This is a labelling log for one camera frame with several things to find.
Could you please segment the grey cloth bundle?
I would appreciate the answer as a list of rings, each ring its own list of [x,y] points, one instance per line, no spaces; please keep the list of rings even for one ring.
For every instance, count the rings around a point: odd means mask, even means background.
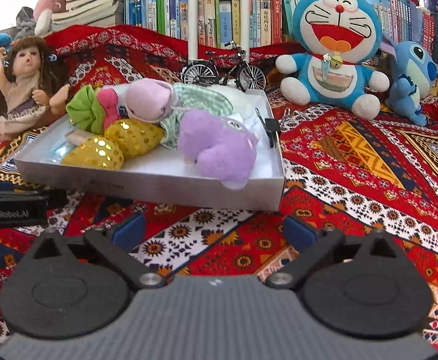
[[[35,27],[34,10],[30,7],[20,8],[16,16],[16,34],[14,41],[33,36]]]

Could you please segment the Doraemon plush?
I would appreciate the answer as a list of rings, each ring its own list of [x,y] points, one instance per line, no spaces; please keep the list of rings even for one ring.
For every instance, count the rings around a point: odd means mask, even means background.
[[[377,94],[387,91],[390,80],[365,64],[382,40],[381,22],[366,0],[300,0],[293,38],[305,51],[276,59],[287,101],[325,103],[366,120],[378,116]]]

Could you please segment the white fluffy plush cat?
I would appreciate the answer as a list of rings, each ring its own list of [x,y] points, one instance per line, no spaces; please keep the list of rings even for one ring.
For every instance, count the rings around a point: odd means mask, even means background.
[[[237,88],[223,85],[212,85],[211,91],[224,95],[234,108],[234,114],[240,114],[243,121],[251,119],[255,115],[258,96],[247,94]]]

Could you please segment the green pink scrunchie bow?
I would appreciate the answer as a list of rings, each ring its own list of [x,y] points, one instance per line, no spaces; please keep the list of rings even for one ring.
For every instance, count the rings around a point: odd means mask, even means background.
[[[102,135],[105,129],[121,118],[118,96],[112,89],[93,88],[86,85],[79,89],[66,105],[73,125],[89,133]]]

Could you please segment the brown haired baby doll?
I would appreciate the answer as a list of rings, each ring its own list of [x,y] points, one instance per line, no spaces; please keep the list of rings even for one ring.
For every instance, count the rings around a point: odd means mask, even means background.
[[[0,141],[65,115],[69,90],[67,67],[44,38],[0,47]]]

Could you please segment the black miniature bicycle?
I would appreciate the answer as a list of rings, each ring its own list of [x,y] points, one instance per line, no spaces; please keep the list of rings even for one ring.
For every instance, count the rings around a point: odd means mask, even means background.
[[[232,81],[243,92],[249,89],[265,90],[266,75],[263,71],[246,60],[246,51],[235,41],[225,44],[233,53],[218,56],[207,50],[206,59],[190,60],[181,70],[181,81],[184,84],[198,86],[228,86]]]

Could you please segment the green checkered cloth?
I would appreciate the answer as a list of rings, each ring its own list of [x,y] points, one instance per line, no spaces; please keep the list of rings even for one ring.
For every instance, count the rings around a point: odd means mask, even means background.
[[[160,144],[168,149],[175,149],[179,136],[181,119],[188,111],[207,111],[213,116],[230,116],[234,107],[232,103],[218,92],[198,85],[175,83],[171,96],[159,117],[159,126],[164,130]]]

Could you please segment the white foam block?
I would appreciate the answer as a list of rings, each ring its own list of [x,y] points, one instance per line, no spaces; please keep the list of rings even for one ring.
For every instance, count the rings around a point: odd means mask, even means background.
[[[119,102],[122,102],[122,98],[124,97],[127,89],[129,88],[129,84],[120,84],[120,85],[105,85],[102,89],[112,89],[118,96]]]

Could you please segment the row of upright books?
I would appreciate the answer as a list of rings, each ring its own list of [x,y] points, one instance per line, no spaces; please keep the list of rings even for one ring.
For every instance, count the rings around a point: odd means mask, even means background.
[[[249,0],[249,46],[278,44],[291,36],[294,9],[300,0]],[[396,41],[416,41],[428,51],[438,41],[438,13],[420,0],[366,0],[375,10],[383,33]],[[124,0],[126,24],[144,27],[186,41],[196,33],[198,44],[225,48],[239,43],[241,0]]]

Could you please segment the blue floral cloth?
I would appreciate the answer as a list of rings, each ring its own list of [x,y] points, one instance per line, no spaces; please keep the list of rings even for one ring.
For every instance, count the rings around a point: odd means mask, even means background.
[[[119,106],[118,107],[118,111],[119,111],[119,114],[120,114],[122,119],[128,119],[129,118],[129,114],[128,114],[128,112],[127,112],[127,110],[126,110],[126,108],[124,106]]]

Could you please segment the purple plush monster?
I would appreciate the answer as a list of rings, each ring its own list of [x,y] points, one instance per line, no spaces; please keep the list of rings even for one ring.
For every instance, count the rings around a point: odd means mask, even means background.
[[[202,177],[242,189],[255,166],[259,141],[259,133],[236,119],[193,110],[181,119],[177,149]]]

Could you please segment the white cardboard box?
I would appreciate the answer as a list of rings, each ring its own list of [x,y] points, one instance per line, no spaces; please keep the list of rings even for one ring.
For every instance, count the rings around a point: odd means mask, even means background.
[[[276,211],[285,187],[279,146],[271,147],[262,135],[255,167],[243,189],[229,189],[220,181],[201,177],[178,152],[159,147],[132,158],[121,169],[103,170],[65,166],[66,135],[74,130],[67,116],[37,135],[15,157],[17,170],[29,183],[152,203],[216,209]]]

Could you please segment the red patterned blanket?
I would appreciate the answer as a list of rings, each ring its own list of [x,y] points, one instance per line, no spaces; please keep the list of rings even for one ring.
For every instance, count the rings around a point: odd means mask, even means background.
[[[68,63],[72,89],[127,83],[142,77],[178,81],[187,43],[144,28],[75,26],[46,38]],[[274,115],[290,110],[281,135],[285,196],[280,213],[212,210],[93,193],[68,194],[68,203],[50,211],[48,224],[65,236],[81,235],[94,225],[115,225],[142,211],[144,242],[133,256],[163,276],[257,274],[265,279],[297,256],[282,235],[286,215],[316,228],[339,228],[360,236],[387,231],[427,280],[434,297],[425,339],[438,347],[438,106],[423,105],[427,127],[392,112],[371,122],[327,105],[286,102],[274,69],[279,54],[299,51],[280,43],[255,48],[251,61],[266,73]],[[16,155],[40,128],[0,143],[0,182],[26,184],[14,166]],[[0,289],[11,269],[43,227],[0,230]],[[8,329],[0,314],[0,344]]]

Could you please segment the lilac knit sock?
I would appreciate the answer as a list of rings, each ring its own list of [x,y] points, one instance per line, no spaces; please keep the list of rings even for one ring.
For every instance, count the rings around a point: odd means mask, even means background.
[[[124,105],[128,116],[142,122],[157,124],[178,105],[173,86],[166,81],[143,78],[128,85]]]

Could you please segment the Stitch plush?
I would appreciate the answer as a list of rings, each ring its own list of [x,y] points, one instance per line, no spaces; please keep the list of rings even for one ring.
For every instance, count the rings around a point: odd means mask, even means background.
[[[394,42],[383,34],[380,49],[392,56],[391,86],[385,105],[396,115],[424,127],[427,117],[422,114],[421,100],[438,75],[438,65],[427,49],[415,41]]]

